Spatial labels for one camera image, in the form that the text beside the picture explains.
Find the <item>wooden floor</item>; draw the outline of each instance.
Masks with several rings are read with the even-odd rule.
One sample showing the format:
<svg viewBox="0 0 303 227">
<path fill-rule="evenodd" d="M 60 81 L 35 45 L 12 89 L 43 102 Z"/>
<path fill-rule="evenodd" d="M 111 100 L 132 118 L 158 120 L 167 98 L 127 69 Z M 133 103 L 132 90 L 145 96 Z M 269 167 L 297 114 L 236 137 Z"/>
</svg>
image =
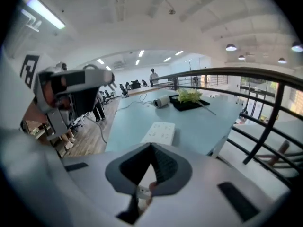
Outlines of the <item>wooden floor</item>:
<svg viewBox="0 0 303 227">
<path fill-rule="evenodd" d="M 104 106 L 104 113 L 106 119 L 104 121 L 99 121 L 102 127 L 102 132 L 104 139 L 107 140 L 109 137 L 110 129 L 114 120 L 115 112 L 118 108 L 120 98 L 112 100 L 110 103 Z M 94 114 L 90 113 L 93 120 L 96 120 Z M 78 127 L 78 132 L 74 132 L 76 141 L 74 142 L 73 148 L 64 150 L 64 142 L 60 141 L 58 146 L 56 146 L 57 151 L 59 151 L 62 157 L 77 157 L 85 156 L 91 154 L 103 153 L 106 148 L 106 143 L 103 142 L 101 138 L 100 128 L 84 118 L 85 125 L 83 127 Z"/>
</svg>

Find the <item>black railing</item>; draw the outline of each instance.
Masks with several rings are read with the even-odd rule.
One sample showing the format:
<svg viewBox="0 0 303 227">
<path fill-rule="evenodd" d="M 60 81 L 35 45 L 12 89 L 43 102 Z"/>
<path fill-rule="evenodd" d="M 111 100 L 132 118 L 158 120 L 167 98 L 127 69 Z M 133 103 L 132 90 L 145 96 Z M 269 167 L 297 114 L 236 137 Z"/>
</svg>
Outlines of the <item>black railing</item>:
<svg viewBox="0 0 303 227">
<path fill-rule="evenodd" d="M 184 85 L 179 84 L 179 82 L 182 81 L 182 79 L 181 79 L 182 77 L 194 78 L 194 77 L 198 77 L 198 76 L 201 78 L 201 80 L 200 80 L 201 83 L 198 84 L 198 86 L 196 86 L 197 84 L 195 84 L 194 86 L 192 84 L 190 86 L 184 86 Z M 239 93 L 239 92 L 232 92 L 232 91 L 213 87 L 213 86 L 217 86 L 217 85 L 228 84 L 228 76 L 245 76 L 245 77 L 249 77 L 249 78 L 256 78 L 256 79 L 263 79 L 263 80 L 277 82 L 278 88 L 277 88 L 276 95 L 275 95 L 275 101 L 272 103 L 265 99 L 250 96 L 247 94 L 243 94 L 243 93 Z M 154 80 L 161 80 L 161 79 L 171 80 L 171 84 L 170 85 L 153 84 Z M 303 171 L 302 170 L 302 160 L 298 160 L 298 159 L 291 160 L 290 159 L 291 156 L 294 156 L 294 157 L 302 156 L 303 155 L 302 152 L 289 153 L 289 154 L 281 153 L 265 143 L 270 132 L 274 132 L 274 133 L 280 135 L 281 137 L 285 138 L 285 140 L 297 145 L 300 149 L 303 149 L 302 142 L 299 142 L 297 139 L 294 139 L 292 136 L 290 136 L 274 127 L 274 124 L 276 122 L 276 119 L 277 119 L 277 116 L 278 116 L 278 113 L 280 110 L 303 121 L 302 115 L 297 114 L 297 113 L 281 106 L 285 86 L 289 86 L 291 88 L 303 91 L 303 80 L 302 79 L 299 79 L 297 77 L 290 76 L 287 74 L 283 74 L 280 72 L 272 71 L 272 70 L 264 70 L 264 69 L 257 69 L 257 68 L 244 68 L 244 67 L 241 67 L 241 68 L 222 67 L 222 68 L 211 68 L 211 69 L 187 71 L 187 72 L 172 74 L 172 75 L 168 75 L 168 76 L 164 76 L 164 77 L 159 77 L 157 79 L 152 79 L 150 81 L 151 81 L 152 87 L 153 86 L 155 86 L 155 87 L 156 86 L 173 87 L 173 89 L 175 89 L 175 90 L 177 90 L 178 88 L 196 88 L 196 89 L 202 89 L 202 90 L 208 90 L 208 91 L 214 91 L 214 92 L 219 92 L 219 93 L 224 93 L 224 94 L 235 95 L 238 97 L 244 97 L 244 98 L 252 99 L 257 102 L 261 102 L 263 104 L 271 106 L 272 111 L 271 111 L 271 115 L 270 115 L 267 123 L 262 122 L 259 119 L 255 119 L 244 113 L 240 113 L 240 117 L 249 119 L 264 127 L 264 130 L 259 139 L 253 137 L 252 135 L 250 135 L 236 127 L 233 127 L 234 131 L 236 131 L 237 133 L 245 136 L 247 139 L 256 143 L 256 145 L 254 146 L 254 148 L 252 149 L 251 152 L 249 152 L 244 147 L 240 146 L 238 143 L 234 142 L 231 139 L 227 139 L 227 142 L 231 143 L 232 145 L 234 145 L 236 148 L 240 149 L 242 152 L 244 152 L 247 155 L 247 157 L 243 161 L 244 164 L 247 164 L 252 159 L 255 160 L 256 162 L 261 164 L 265 169 L 272 172 L 278 179 L 280 179 L 288 187 L 292 187 L 291 181 L 289 179 L 287 179 L 286 177 L 284 177 L 276 169 L 279 169 L 282 167 L 283 168 L 293 168 L 298 172 L 298 174 L 302 174 L 302 171 Z M 277 158 L 277 160 L 274 161 L 275 164 L 285 163 L 288 165 L 287 166 L 269 165 L 268 161 L 262 160 L 262 158 L 264 156 L 257 155 L 258 151 L 262 147 L 272 153 L 272 155 L 271 154 L 266 155 L 267 157 Z"/>
</svg>

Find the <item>black logo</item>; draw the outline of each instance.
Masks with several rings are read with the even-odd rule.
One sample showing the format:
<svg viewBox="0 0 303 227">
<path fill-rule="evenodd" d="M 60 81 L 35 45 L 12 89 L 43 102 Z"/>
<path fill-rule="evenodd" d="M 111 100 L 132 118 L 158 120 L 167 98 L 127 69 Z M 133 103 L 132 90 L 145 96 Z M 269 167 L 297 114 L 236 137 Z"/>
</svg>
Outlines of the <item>black logo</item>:
<svg viewBox="0 0 303 227">
<path fill-rule="evenodd" d="M 39 57 L 40 56 L 38 55 L 26 55 L 22 65 L 20 77 L 24 80 L 29 88 L 32 87 L 33 77 Z"/>
</svg>

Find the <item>light blue table top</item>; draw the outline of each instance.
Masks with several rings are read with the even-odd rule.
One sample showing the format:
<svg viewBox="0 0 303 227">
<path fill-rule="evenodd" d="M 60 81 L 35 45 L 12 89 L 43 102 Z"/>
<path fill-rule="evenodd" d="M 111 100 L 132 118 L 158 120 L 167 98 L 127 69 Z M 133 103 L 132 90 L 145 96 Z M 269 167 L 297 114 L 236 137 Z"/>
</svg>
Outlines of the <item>light blue table top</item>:
<svg viewBox="0 0 303 227">
<path fill-rule="evenodd" d="M 160 89 L 147 93 L 144 101 L 176 94 L 175 91 Z M 139 97 L 143 99 L 144 94 L 121 99 L 118 109 L 139 101 Z M 230 132 L 241 112 L 241 106 L 219 97 L 201 98 L 210 103 L 207 107 L 216 115 L 202 107 L 180 112 L 171 103 L 160 109 L 151 104 L 133 103 L 128 108 L 117 111 L 106 151 L 120 151 L 138 144 L 154 122 L 170 122 L 176 125 L 173 146 L 208 154 Z"/>
</svg>

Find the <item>fluorescent light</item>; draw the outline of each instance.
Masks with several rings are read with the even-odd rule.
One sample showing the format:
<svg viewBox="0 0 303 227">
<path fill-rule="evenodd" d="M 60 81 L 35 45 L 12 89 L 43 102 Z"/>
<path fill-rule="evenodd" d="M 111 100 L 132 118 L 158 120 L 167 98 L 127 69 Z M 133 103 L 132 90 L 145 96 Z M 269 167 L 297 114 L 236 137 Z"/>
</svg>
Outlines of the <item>fluorescent light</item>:
<svg viewBox="0 0 303 227">
<path fill-rule="evenodd" d="M 278 60 L 278 62 L 280 64 L 286 64 L 287 63 L 287 61 L 284 58 L 282 58 L 282 57 Z"/>
<path fill-rule="evenodd" d="M 302 52 L 303 51 L 302 45 L 299 44 L 298 42 L 294 42 L 293 45 L 292 45 L 292 51 Z"/>
<path fill-rule="evenodd" d="M 144 53 L 144 51 L 140 51 L 139 57 L 142 57 L 143 53 Z"/>
<path fill-rule="evenodd" d="M 23 0 L 31 9 L 40 14 L 51 24 L 55 25 L 58 29 L 63 29 L 65 24 L 57 18 L 46 6 L 38 0 Z"/>
<path fill-rule="evenodd" d="M 176 55 L 180 55 L 181 53 L 183 53 L 183 51 L 179 51 Z"/>
<path fill-rule="evenodd" d="M 226 50 L 227 51 L 236 51 L 237 50 L 237 47 L 234 45 L 234 44 L 228 44 L 226 46 Z"/>
<path fill-rule="evenodd" d="M 101 65 L 104 64 L 104 62 L 103 62 L 101 59 L 98 59 L 97 61 L 98 61 Z"/>
<path fill-rule="evenodd" d="M 167 61 L 169 61 L 170 59 L 171 59 L 171 57 L 165 59 L 163 62 L 167 62 Z"/>
</svg>

